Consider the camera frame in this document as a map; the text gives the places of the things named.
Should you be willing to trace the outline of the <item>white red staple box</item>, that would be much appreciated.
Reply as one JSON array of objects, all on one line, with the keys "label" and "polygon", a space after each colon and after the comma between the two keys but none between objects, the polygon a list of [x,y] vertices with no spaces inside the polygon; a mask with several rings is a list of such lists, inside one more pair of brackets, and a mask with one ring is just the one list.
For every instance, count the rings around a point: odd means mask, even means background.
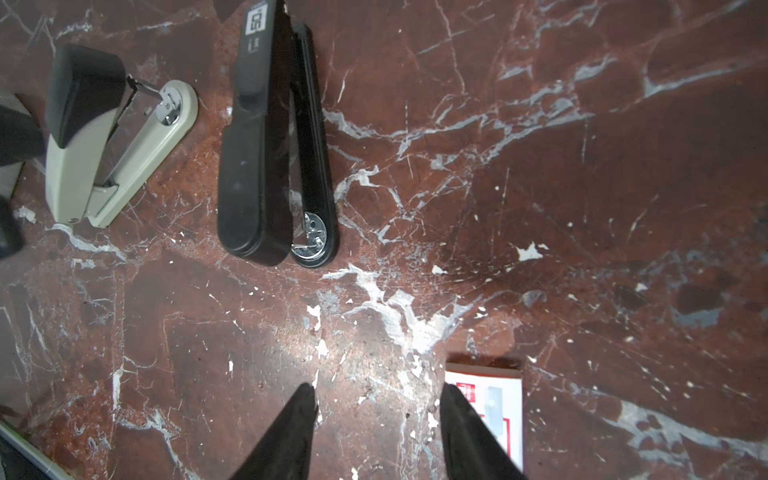
[{"label": "white red staple box", "polygon": [[524,470],[523,380],[517,367],[449,362],[444,383],[455,385],[514,465]]}]

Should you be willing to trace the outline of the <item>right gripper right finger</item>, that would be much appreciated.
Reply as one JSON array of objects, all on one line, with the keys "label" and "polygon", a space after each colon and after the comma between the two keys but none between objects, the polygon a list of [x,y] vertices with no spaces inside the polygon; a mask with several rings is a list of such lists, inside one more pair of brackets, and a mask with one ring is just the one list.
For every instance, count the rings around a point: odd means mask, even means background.
[{"label": "right gripper right finger", "polygon": [[458,387],[444,383],[440,429],[447,477],[525,480]]}]

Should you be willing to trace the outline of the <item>beige stapler black cap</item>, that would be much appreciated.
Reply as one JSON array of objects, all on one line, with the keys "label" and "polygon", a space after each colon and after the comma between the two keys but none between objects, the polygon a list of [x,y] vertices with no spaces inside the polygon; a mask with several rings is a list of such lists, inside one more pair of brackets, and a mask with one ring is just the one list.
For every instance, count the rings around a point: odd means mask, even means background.
[{"label": "beige stapler black cap", "polygon": [[[102,184],[96,177],[119,121],[139,93],[157,104]],[[54,220],[108,227],[170,155],[198,117],[194,88],[138,80],[111,53],[66,44],[55,54],[45,110],[49,129],[45,197]]]}]

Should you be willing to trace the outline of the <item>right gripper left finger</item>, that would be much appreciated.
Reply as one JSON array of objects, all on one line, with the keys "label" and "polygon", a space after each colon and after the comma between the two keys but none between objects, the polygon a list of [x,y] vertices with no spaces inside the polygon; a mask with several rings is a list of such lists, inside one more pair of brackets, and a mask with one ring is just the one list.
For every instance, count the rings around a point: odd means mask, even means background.
[{"label": "right gripper left finger", "polygon": [[317,414],[315,388],[300,384],[231,479],[306,480]]}]

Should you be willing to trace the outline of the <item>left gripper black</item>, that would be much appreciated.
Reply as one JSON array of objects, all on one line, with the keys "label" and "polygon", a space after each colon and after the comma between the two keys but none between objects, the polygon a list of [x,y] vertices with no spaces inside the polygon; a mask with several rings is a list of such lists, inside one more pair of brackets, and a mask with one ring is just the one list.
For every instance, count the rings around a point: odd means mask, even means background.
[{"label": "left gripper black", "polygon": [[45,152],[38,122],[11,92],[1,90],[1,259],[24,246],[20,227],[13,216],[10,199],[25,161]]}]

